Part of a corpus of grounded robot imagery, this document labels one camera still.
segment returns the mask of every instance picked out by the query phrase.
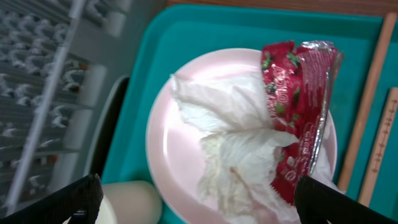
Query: wrapper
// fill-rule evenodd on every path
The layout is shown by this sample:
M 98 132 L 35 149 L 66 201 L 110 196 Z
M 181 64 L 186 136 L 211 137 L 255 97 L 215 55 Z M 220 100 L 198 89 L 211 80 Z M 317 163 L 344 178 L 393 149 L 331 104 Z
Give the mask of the wrapper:
M 288 203 L 300 176 L 312 173 L 323 139 L 334 77 L 343 54 L 331 42 L 293 41 L 262 50 L 267 108 L 274 128 L 300 139 L 282 149 L 271 186 Z

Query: green tray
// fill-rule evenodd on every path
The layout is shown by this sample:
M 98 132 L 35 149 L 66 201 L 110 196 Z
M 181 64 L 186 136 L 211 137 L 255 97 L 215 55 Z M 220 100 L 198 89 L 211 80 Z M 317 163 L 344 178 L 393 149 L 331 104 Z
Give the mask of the green tray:
M 171 73 L 202 54 L 234 47 L 261 49 L 283 40 L 330 40 L 346 58 L 336 79 L 330 111 L 336 126 L 338 179 L 377 37 L 380 17 L 343 16 L 240 7 L 179 5 L 159 14 L 147 28 L 131 75 L 103 174 L 103 182 L 152 182 L 146 161 L 149 111 Z M 380 77 L 347 195 L 357 199 L 387 91 L 398 86 L 398 32 Z M 398 126 L 391 136 L 398 135 Z M 398 138 L 390 138 L 370 207 L 393 217 L 398 189 Z M 161 223 L 183 223 L 167 206 Z

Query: wooden chopstick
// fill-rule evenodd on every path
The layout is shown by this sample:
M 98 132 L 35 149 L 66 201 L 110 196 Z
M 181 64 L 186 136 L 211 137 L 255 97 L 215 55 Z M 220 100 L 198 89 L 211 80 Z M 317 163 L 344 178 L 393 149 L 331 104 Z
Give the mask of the wooden chopstick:
M 369 206 L 372 199 L 374 186 L 376 184 L 377 176 L 381 161 L 386 150 L 387 141 L 390 136 L 390 131 L 398 106 L 398 88 L 392 88 L 388 94 L 386 105 L 384 107 L 383 115 L 379 123 L 376 139 L 373 144 L 372 154 L 369 159 L 368 168 L 366 170 L 365 180 L 362 183 L 361 193 L 358 202 Z
M 361 106 L 359 107 L 359 111 L 356 116 L 354 130 L 351 134 L 351 140 L 349 141 L 343 170 L 341 171 L 340 178 L 338 180 L 338 188 L 342 191 L 347 191 L 349 181 L 351 180 L 351 174 L 353 173 L 356 155 L 358 153 L 359 145 L 361 144 L 366 121 L 368 120 L 369 111 L 372 106 L 374 92 L 376 91 L 377 83 L 379 81 L 384 59 L 386 58 L 396 20 L 397 14 L 394 12 L 388 13 L 384 18 L 379 40 L 377 41 L 376 50 L 373 55 L 372 64 L 369 69 L 365 88 L 362 94 Z

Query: plate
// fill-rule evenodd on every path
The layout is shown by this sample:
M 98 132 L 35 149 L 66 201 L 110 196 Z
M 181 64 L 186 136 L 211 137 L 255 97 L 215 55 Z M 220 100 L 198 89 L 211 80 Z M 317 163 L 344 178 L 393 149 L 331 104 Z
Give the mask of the plate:
M 224 49 L 202 55 L 188 62 L 176 73 L 186 80 L 223 78 L 260 70 L 261 51 Z M 226 224 L 216 211 L 216 201 L 201 202 L 197 183 L 205 172 L 205 157 L 199 140 L 204 136 L 197 128 L 185 124 L 171 95 L 170 80 L 157 95 L 150 112 L 146 153 L 154 182 L 168 206 L 187 223 Z M 333 119 L 330 136 L 323 145 L 334 172 L 337 141 Z

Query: strawberry print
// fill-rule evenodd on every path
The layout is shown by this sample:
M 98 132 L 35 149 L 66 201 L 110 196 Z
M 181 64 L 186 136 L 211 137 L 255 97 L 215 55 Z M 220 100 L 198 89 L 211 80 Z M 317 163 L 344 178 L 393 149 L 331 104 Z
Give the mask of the strawberry print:
M 299 139 L 298 143 L 282 149 L 271 183 L 292 205 L 295 184 L 301 175 L 308 174 L 326 76 L 337 52 L 334 48 L 295 49 L 292 41 L 267 45 L 262 50 L 262 79 L 274 129 Z

